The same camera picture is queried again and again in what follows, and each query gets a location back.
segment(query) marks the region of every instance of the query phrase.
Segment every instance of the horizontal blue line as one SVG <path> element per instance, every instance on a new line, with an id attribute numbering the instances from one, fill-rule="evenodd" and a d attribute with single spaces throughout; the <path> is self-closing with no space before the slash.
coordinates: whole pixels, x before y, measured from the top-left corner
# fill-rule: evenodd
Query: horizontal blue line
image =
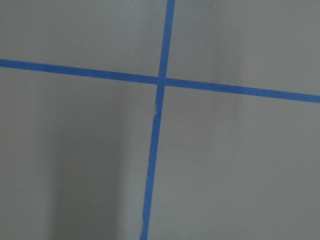
<path id="1" fill-rule="evenodd" d="M 91 78 L 100 78 L 100 79 L 120 80 L 120 81 L 126 81 L 126 82 L 154 84 L 154 85 L 158 84 L 159 81 L 163 81 L 163 79 L 160 79 L 159 77 L 156 77 L 156 76 L 136 75 L 136 74 L 129 74 L 129 73 L 113 72 L 113 71 L 94 70 L 94 69 L 87 69 L 87 68 L 50 65 L 50 64 L 25 62 L 25 61 L 14 61 L 14 60 L 7 60 L 7 59 L 0 59 L 0 67 L 40 71 L 40 72 L 55 73 L 55 74 L 66 74 L 66 75 L 74 75 L 74 76 L 82 76 L 82 77 L 91 77 Z M 261 89 L 261 88 L 245 87 L 245 86 L 233 86 L 233 85 L 226 85 L 226 84 L 181 80 L 181 79 L 173 79 L 173 78 L 166 78 L 165 85 L 169 87 L 199 89 L 199 90 L 207 90 L 207 91 L 214 91 L 214 92 L 274 98 L 274 99 L 287 99 L 287 100 L 310 102 L 310 103 L 320 103 L 319 95 L 304 94 L 304 93 L 297 93 L 297 92 L 269 90 L 269 89 Z"/>
<path id="2" fill-rule="evenodd" d="M 71 67 L 71 66 L 59 66 L 59 65 L 35 63 L 35 62 L 13 61 L 13 60 L 7 60 L 7 59 L 0 59 L 0 67 L 40 71 L 40 72 L 55 73 L 55 74 L 67 74 L 67 75 L 74 75 L 74 76 L 99 78 L 99 79 L 120 80 L 120 81 L 144 83 L 144 84 L 158 84 L 158 81 L 159 81 L 158 77 L 156 76 L 144 76 L 144 75 L 120 73 L 120 72 L 113 72 L 113 71 L 103 71 L 103 70 Z"/>
<path id="3" fill-rule="evenodd" d="M 180 80 L 180 79 L 173 79 L 173 78 L 167 78 L 165 85 L 170 87 L 179 87 L 179 88 L 187 88 L 187 89 L 199 89 L 199 90 L 207 90 L 207 91 L 214 91 L 214 92 L 274 98 L 274 99 L 287 99 L 287 100 L 302 101 L 302 102 L 320 103 L 319 95 L 269 90 L 269 89 L 261 89 L 261 88 L 246 87 L 246 86 L 233 86 L 233 85 L 226 85 L 226 84 Z"/>

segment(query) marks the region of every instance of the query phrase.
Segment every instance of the gray surface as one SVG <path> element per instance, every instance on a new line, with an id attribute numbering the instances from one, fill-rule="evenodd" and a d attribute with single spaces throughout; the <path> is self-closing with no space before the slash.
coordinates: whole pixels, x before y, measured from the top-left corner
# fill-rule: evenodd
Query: gray surface
<path id="1" fill-rule="evenodd" d="M 320 1 L 177 0 L 170 78 L 320 94 Z"/>
<path id="2" fill-rule="evenodd" d="M 0 238 L 138 239 L 155 90 L 0 68 Z"/>
<path id="3" fill-rule="evenodd" d="M 158 75 L 165 0 L 2 0 L 0 58 Z"/>
<path id="4" fill-rule="evenodd" d="M 319 104 L 164 97 L 150 240 L 319 239 Z"/>

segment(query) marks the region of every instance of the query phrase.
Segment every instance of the gray floor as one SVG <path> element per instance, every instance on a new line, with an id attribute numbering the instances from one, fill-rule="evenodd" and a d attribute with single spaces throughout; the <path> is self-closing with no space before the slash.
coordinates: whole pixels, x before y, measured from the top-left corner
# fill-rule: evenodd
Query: gray floor
<path id="1" fill-rule="evenodd" d="M 0 59 L 157 76 L 166 1 L 0 2 Z M 167 77 L 320 95 L 317 0 L 176 0 Z M 131 240 L 156 86 L 0 68 L 0 238 Z M 318 240 L 320 105 L 166 87 L 150 240 Z"/>

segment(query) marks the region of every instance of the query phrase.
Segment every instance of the gray tile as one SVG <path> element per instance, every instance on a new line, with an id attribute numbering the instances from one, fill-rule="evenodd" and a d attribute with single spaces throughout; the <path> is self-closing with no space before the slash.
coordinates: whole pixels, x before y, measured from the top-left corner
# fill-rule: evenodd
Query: gray tile
<path id="1" fill-rule="evenodd" d="M 138 239 L 156 86 L 0 68 L 0 235 Z"/>
<path id="2" fill-rule="evenodd" d="M 168 76 L 320 94 L 320 1 L 177 0 Z"/>
<path id="3" fill-rule="evenodd" d="M 157 76 L 165 10 L 165 0 L 4 0 L 0 58 Z"/>
<path id="4" fill-rule="evenodd" d="M 168 87 L 149 239 L 317 240 L 320 105 Z"/>

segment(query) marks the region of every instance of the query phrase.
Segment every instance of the vertical blue line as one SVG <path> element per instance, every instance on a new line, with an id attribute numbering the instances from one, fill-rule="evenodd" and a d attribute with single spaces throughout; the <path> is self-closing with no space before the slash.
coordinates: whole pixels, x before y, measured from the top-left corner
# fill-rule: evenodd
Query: vertical blue line
<path id="1" fill-rule="evenodd" d="M 162 116 L 162 106 L 164 102 L 165 85 L 167 77 L 167 67 L 169 58 L 169 49 L 171 41 L 172 24 L 174 19 L 175 0 L 168 0 L 166 4 L 166 14 L 164 22 L 163 40 L 161 48 L 161 58 L 159 66 L 159 82 L 156 88 L 156 114 L 153 118 L 150 152 L 149 152 L 149 164 L 146 174 L 145 193 L 144 193 L 144 205 L 142 212 L 142 232 L 140 240 L 148 239 L 149 222 L 151 213 L 152 194 L 154 189 L 156 161 Z"/>

